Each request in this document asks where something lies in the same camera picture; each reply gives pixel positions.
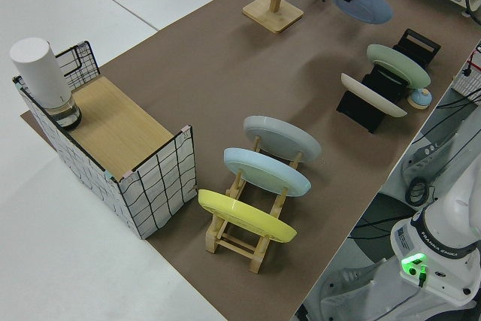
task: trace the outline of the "wooden block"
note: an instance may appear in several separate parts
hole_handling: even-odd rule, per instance
[[[271,0],[255,0],[242,9],[242,13],[255,20],[273,33],[281,33],[293,23],[302,18],[304,12],[294,5],[280,1],[279,10],[270,10]]]
[[[116,180],[173,137],[106,77],[76,89],[74,99],[82,121],[70,135]]]

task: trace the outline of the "yellow plate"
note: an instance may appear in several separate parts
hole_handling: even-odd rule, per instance
[[[277,242],[289,242],[297,235],[295,229],[283,221],[227,195],[200,189],[198,203],[223,220]]]

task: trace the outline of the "mint green plate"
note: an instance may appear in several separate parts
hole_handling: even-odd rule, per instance
[[[416,62],[397,50],[379,44],[368,47],[368,58],[375,64],[386,68],[407,81],[409,88],[425,88],[431,83],[431,78]]]

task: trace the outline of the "black stand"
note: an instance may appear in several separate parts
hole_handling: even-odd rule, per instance
[[[407,29],[393,47],[423,68],[426,68],[440,48],[439,44],[411,29]],[[406,95],[408,86],[407,81],[380,65],[375,65],[371,73],[364,76],[362,84],[394,104]],[[346,114],[370,133],[377,129],[385,116],[382,111],[349,91],[344,93],[336,111]]]

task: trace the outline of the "wooden mug tree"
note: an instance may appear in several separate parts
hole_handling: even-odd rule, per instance
[[[255,0],[242,13],[273,33],[281,33],[304,15],[301,9],[285,0]]]

